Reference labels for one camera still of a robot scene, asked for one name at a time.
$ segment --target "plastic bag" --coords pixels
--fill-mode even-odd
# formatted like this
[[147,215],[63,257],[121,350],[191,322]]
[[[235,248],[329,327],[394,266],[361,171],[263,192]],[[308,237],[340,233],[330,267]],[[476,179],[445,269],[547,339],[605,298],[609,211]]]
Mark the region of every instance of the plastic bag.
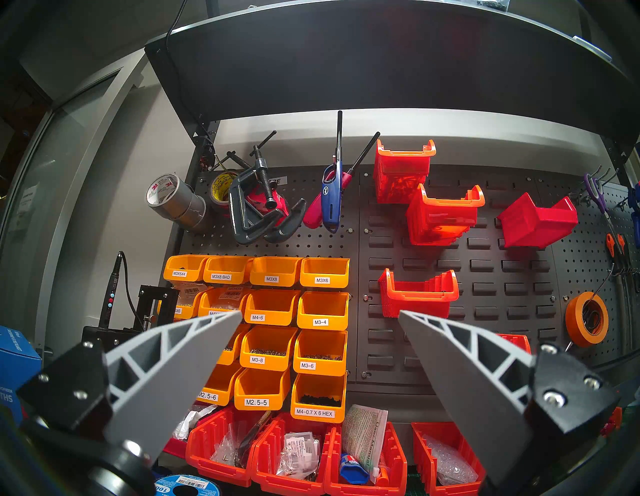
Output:
[[320,443],[311,432],[289,433],[284,436],[280,465],[276,475],[304,479],[317,471]]
[[438,459],[436,471],[440,484],[450,486],[477,481],[478,474],[456,449],[430,436],[425,435],[422,439],[431,448],[431,456]]

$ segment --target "barcode sticker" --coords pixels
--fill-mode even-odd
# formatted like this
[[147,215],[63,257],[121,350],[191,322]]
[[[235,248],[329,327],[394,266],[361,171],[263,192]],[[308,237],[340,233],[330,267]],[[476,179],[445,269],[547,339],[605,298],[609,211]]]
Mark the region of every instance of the barcode sticker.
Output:
[[186,484],[187,486],[193,486],[195,488],[205,489],[209,483],[207,481],[201,481],[199,479],[192,479],[191,477],[180,476],[176,481],[177,484]]
[[244,405],[245,406],[269,406],[269,400],[262,399],[262,398],[245,398]]
[[296,415],[301,415],[302,417],[324,417],[326,419],[335,418],[334,410],[318,410],[317,408],[301,408],[297,406],[295,412]]
[[218,395],[217,394],[211,394],[205,391],[202,391],[200,394],[198,394],[199,398],[202,399],[208,399],[209,401],[217,401],[218,400]]
[[212,281],[231,281],[231,274],[211,274]]

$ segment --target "orange storage bin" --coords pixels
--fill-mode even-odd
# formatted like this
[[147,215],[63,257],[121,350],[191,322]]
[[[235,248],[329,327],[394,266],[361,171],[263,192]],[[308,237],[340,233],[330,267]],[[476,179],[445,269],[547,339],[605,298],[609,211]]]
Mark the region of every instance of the orange storage bin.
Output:
[[404,496],[406,490],[406,457],[391,422],[387,422],[385,428],[382,455],[385,457],[388,467],[389,485],[387,487],[374,486],[371,481],[363,486],[349,484],[340,476],[342,426],[336,426],[331,449],[329,450],[328,468],[324,477],[324,490],[332,496]]
[[420,184],[406,211],[411,244],[449,246],[476,225],[482,206],[484,193],[478,185],[461,200],[437,200],[429,198]]
[[[248,369],[284,372],[289,368],[297,332],[297,327],[253,326],[242,341],[240,364]],[[252,350],[270,350],[282,355]]]
[[458,299],[458,279],[453,270],[428,281],[395,281],[394,273],[385,269],[378,279],[382,314],[397,317],[400,310],[411,310],[435,317],[449,317],[449,305]]
[[224,286],[209,289],[200,298],[198,317],[240,310],[244,312],[246,300],[251,294],[248,287]]
[[216,365],[198,395],[198,400],[220,406],[228,405],[229,400],[233,398],[236,379],[241,371],[242,367],[237,360],[231,365]]
[[282,408],[291,389],[289,370],[284,372],[245,369],[236,379],[234,403],[238,410],[273,410]]
[[[284,448],[285,434],[292,432],[312,432],[321,439],[320,465],[315,482],[301,481],[291,477],[277,476],[280,452]],[[265,430],[256,443],[252,458],[251,479],[269,493],[284,496],[320,496],[325,493],[324,479],[328,463],[329,449],[335,427],[322,422],[294,419],[288,413],[280,413]]]
[[505,338],[507,341],[516,345],[518,348],[522,348],[528,354],[531,354],[529,339],[524,334],[498,334],[498,336]]
[[221,284],[244,284],[249,281],[253,257],[209,257],[204,266],[204,281]]
[[291,287],[300,280],[301,258],[258,257],[253,260],[249,280],[261,286]]
[[307,291],[298,304],[298,327],[344,331],[349,323],[349,293]]
[[[309,358],[317,355],[340,358]],[[299,374],[343,376],[347,371],[347,331],[302,329],[293,352],[293,369]]]
[[[456,425],[453,422],[412,422],[411,427],[413,429],[413,460],[418,468],[420,479],[424,482],[425,492],[429,496],[477,494],[480,483],[484,479],[485,471]],[[462,458],[471,465],[471,468],[477,472],[477,481],[469,484],[452,484],[450,486],[436,485],[438,459],[431,455],[431,448],[422,439],[424,435],[456,449]]]
[[300,292],[292,289],[258,289],[246,302],[244,320],[251,324],[288,326],[298,309]]
[[394,152],[385,150],[382,141],[376,147],[373,179],[376,182],[376,198],[379,204],[407,204],[415,188],[429,175],[431,157],[436,145],[429,140],[421,152]]
[[249,324],[240,324],[236,328],[236,332],[231,336],[227,347],[220,353],[218,359],[218,365],[231,365],[236,358],[240,356],[240,348],[242,346],[242,339],[249,331],[251,326]]
[[216,447],[229,432],[229,426],[234,428],[237,437],[242,439],[249,430],[256,425],[264,412],[240,412],[233,406],[228,406],[209,417],[207,422],[191,431],[187,442],[186,462],[195,467],[200,475],[217,481],[228,482],[245,488],[251,485],[251,465],[255,453],[255,446],[260,440],[269,423],[262,427],[262,431],[255,437],[249,451],[247,469],[234,467],[212,461],[211,456]]
[[201,281],[204,265],[209,255],[176,255],[169,257],[164,266],[163,278],[167,281]]

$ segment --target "tape roll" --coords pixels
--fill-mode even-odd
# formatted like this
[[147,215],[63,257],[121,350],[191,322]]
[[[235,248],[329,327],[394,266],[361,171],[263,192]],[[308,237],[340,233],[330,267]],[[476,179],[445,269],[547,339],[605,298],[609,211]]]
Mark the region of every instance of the tape roll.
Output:
[[[598,295],[594,296],[591,300],[593,293],[586,291],[569,302],[564,314],[564,322],[566,323],[566,329],[569,333],[571,340],[581,348],[593,346],[602,342],[609,331],[609,313],[607,307],[602,301],[602,298]],[[586,310],[591,314],[596,312],[598,316],[598,322],[592,331],[589,331],[582,319],[582,312],[584,305],[588,302],[588,309]]]

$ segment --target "bin label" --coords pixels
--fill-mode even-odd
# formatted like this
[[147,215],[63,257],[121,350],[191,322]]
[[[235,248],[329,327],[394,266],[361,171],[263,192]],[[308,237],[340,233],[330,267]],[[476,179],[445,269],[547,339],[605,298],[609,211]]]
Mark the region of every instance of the bin label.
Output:
[[314,371],[316,369],[315,362],[300,362],[300,369],[304,371]]
[[231,281],[231,274],[211,274],[212,281]]
[[262,398],[245,398],[244,405],[245,406],[269,406],[269,400],[262,399]]
[[334,419],[335,411],[333,410],[318,410],[316,408],[302,408],[300,406],[296,407],[296,415],[301,415],[303,417],[323,417],[325,419]]
[[218,395],[217,394],[211,394],[211,393],[207,393],[205,391],[202,391],[200,394],[198,394],[199,398],[202,399],[208,399],[210,401],[217,401],[218,400]]

